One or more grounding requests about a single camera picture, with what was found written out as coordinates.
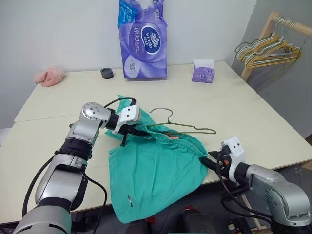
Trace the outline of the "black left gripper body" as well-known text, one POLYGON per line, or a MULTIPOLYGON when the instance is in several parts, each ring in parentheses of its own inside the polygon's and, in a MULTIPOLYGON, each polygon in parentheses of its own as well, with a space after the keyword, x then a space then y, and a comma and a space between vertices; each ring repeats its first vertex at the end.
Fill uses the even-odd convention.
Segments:
POLYGON ((135 128, 137 124, 123 124, 120 127, 120 134, 122 135, 127 135, 127 134, 132 134, 132 135, 137 135, 137 129, 135 128))

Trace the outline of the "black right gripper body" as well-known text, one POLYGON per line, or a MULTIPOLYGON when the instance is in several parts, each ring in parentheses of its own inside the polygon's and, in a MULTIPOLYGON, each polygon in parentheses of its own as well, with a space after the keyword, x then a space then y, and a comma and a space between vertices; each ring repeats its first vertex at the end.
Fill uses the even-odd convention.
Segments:
POLYGON ((230 169, 230 166, 231 166, 231 157, 230 157, 230 148, 228 146, 224 146, 222 147, 222 149, 219 151, 219 171, 220 171, 220 174, 222 176, 228 176, 229 175, 229 169, 230 169))

